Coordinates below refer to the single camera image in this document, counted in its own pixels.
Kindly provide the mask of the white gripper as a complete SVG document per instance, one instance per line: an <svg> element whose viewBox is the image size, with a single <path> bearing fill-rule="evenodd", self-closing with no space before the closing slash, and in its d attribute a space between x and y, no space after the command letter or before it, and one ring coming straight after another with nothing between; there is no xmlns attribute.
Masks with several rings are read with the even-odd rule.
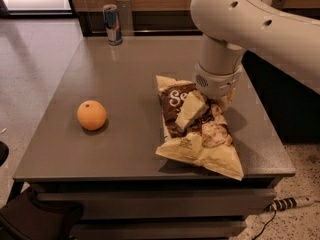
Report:
<svg viewBox="0 0 320 240"><path fill-rule="evenodd" d="M205 71L197 63L193 72L193 82L200 92L194 90L188 93L175 121L178 130L184 132L208 110L206 98L202 94L210 99L217 99L221 110L227 111L232 104L241 73L242 65L237 66L232 73L219 75Z"/></svg>

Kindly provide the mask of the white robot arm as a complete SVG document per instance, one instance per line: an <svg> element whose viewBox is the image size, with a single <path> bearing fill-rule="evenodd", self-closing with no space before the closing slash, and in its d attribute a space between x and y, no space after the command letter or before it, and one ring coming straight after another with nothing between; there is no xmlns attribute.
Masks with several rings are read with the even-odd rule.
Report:
<svg viewBox="0 0 320 240"><path fill-rule="evenodd" d="M271 7L271 0L191 0L190 14L203 33L193 79L211 98L238 82L242 56L250 51L265 63L255 87L281 135L315 137L320 130L320 23Z"/></svg>

